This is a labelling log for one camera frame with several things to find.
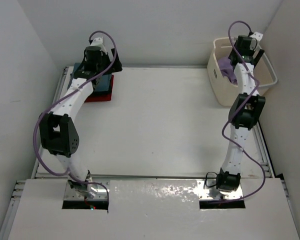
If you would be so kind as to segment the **red t-shirt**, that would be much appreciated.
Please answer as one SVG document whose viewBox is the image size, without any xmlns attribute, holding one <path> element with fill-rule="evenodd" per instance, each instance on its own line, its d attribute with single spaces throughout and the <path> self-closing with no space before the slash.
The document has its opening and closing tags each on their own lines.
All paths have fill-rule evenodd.
<svg viewBox="0 0 300 240">
<path fill-rule="evenodd" d="M 114 76 L 112 75 L 110 80 L 110 88 L 108 91 L 105 92 L 93 92 L 86 100 L 86 103 L 92 102 L 109 102 L 112 99 L 112 92 L 113 92 L 113 85 L 114 85 Z"/>
</svg>

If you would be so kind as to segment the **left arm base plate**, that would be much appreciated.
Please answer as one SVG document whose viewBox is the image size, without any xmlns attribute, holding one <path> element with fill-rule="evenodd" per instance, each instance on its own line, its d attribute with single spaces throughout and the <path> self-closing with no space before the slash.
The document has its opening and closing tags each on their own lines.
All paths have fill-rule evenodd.
<svg viewBox="0 0 300 240">
<path fill-rule="evenodd" d="M 99 184 L 81 184 L 68 180 L 66 183 L 63 200 L 83 201 L 107 201 L 109 190 Z"/>
</svg>

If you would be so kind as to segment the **purple t-shirt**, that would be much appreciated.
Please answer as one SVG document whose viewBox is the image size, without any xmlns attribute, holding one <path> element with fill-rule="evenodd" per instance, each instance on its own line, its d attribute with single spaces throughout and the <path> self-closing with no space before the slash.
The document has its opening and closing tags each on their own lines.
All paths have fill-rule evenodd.
<svg viewBox="0 0 300 240">
<path fill-rule="evenodd" d="M 231 65 L 231 60 L 228 57 L 221 57 L 217 60 L 217 63 L 222 76 L 227 77 L 231 84 L 237 85 L 237 77 L 234 73 L 233 66 Z"/>
</svg>

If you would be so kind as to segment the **blue-grey t-shirt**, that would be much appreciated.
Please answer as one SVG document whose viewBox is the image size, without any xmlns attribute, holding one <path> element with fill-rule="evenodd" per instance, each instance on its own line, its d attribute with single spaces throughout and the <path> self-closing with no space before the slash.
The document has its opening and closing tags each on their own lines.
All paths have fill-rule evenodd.
<svg viewBox="0 0 300 240">
<path fill-rule="evenodd" d="M 70 74 L 70 82 L 68 84 L 68 88 L 70 87 L 71 83 L 72 83 L 72 79 L 73 79 L 73 75 L 74 72 L 78 69 L 78 67 L 80 66 L 79 62 L 76 62 L 73 66 L 73 71 Z M 95 83 L 93 83 L 93 89 L 94 92 L 107 92 L 110 88 L 110 83 L 111 83 L 111 78 L 112 75 L 108 74 L 108 75 L 103 75 L 100 79 L 99 79 L 99 84 L 96 85 Z"/>
</svg>

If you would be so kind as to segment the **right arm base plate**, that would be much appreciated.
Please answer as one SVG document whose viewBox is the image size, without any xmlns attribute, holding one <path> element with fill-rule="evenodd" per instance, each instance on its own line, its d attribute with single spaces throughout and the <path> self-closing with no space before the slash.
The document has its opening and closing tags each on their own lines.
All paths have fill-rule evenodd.
<svg viewBox="0 0 300 240">
<path fill-rule="evenodd" d="M 216 180 L 213 178 L 197 181 L 197 195 L 201 201 L 235 200 L 243 197 L 243 191 L 239 185 L 237 190 L 222 191 L 214 186 Z"/>
</svg>

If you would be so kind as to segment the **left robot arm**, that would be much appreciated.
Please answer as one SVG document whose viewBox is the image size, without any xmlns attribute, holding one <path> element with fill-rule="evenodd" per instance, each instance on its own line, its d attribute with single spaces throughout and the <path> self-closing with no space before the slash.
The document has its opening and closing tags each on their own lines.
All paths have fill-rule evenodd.
<svg viewBox="0 0 300 240">
<path fill-rule="evenodd" d="M 92 192 L 90 171 L 77 153 L 80 137 L 75 119 L 86 99 L 95 91 L 104 75 L 122 71 L 122 65 L 111 50 L 113 59 L 102 43 L 90 44 L 83 52 L 83 60 L 72 73 L 65 95 L 42 115 L 39 123 L 41 146 L 55 156 L 69 178 L 70 186 L 82 195 Z"/>
</svg>

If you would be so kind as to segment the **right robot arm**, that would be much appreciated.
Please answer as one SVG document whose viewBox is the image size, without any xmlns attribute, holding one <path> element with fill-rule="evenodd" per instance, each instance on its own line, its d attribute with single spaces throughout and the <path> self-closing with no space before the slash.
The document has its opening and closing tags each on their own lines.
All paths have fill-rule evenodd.
<svg viewBox="0 0 300 240">
<path fill-rule="evenodd" d="M 258 92 L 260 83 L 254 78 L 254 68 L 263 55 L 254 57 L 261 36 L 240 35 L 232 43 L 230 65 L 236 76 L 238 95 L 230 108 L 226 126 L 230 126 L 225 160 L 216 177 L 216 188 L 222 192 L 236 191 L 241 180 L 241 163 L 246 140 L 257 124 L 266 98 Z"/>
</svg>

